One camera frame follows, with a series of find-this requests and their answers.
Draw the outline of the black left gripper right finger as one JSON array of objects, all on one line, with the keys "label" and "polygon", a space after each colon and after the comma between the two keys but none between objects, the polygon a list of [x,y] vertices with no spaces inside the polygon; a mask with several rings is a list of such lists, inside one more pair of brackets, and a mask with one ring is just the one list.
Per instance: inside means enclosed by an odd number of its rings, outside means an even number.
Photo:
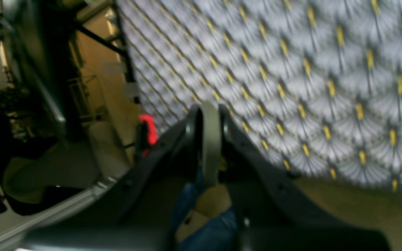
[{"label": "black left gripper right finger", "polygon": [[223,156],[232,162],[224,183],[238,228],[233,251],[390,250],[381,232],[353,227],[311,201],[212,103],[201,111],[204,184],[219,184]]}]

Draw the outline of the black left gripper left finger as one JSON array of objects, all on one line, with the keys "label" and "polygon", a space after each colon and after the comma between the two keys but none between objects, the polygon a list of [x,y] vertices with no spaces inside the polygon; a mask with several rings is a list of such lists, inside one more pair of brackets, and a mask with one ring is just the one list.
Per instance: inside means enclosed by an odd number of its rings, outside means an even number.
[{"label": "black left gripper left finger", "polygon": [[174,251],[171,216],[185,184],[197,177],[201,126],[200,106],[193,105],[100,199],[74,216],[31,230],[23,248]]}]

